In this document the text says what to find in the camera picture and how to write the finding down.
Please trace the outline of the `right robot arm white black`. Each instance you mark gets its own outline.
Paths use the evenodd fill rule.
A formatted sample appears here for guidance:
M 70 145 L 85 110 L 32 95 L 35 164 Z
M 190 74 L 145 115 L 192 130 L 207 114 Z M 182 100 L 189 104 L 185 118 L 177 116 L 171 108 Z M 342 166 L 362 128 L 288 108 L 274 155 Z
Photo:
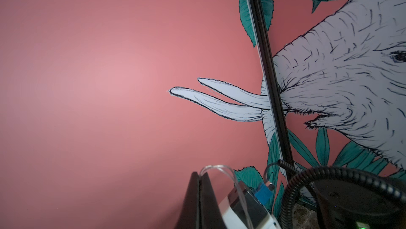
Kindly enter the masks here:
M 319 166 L 302 171 L 278 160 L 275 166 L 293 174 L 284 189 L 280 225 L 294 226 L 294 206 L 303 188 L 317 202 L 322 229 L 404 229 L 406 183 L 364 170 Z

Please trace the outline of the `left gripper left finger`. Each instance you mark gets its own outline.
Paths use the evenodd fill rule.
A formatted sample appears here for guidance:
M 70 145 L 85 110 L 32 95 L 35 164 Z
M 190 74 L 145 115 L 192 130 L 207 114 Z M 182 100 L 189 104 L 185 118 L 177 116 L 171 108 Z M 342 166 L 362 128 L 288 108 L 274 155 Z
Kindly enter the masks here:
M 197 172 L 191 174 L 181 213 L 174 228 L 200 228 L 200 176 Z

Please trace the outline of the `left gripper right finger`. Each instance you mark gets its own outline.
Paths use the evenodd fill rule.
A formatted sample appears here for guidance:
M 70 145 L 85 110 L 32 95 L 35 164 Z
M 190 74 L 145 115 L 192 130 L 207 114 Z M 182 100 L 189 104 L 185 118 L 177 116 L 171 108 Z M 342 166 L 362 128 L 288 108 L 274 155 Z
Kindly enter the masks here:
M 208 173 L 200 177 L 200 228 L 227 229 L 214 194 Z

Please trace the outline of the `right black frame post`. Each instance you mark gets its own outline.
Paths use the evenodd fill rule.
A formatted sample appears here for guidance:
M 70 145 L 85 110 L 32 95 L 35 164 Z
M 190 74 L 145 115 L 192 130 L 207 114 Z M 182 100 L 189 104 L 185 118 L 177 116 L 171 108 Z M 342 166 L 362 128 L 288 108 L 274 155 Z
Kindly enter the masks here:
M 288 135 L 288 128 L 285 121 L 285 114 L 282 106 L 281 96 L 277 82 L 277 75 L 272 59 L 272 52 L 267 34 L 266 23 L 261 0 L 246 0 L 250 12 L 256 46 L 259 52 L 263 77 L 271 104 L 276 135 L 280 145 L 281 159 L 294 166 L 293 155 Z

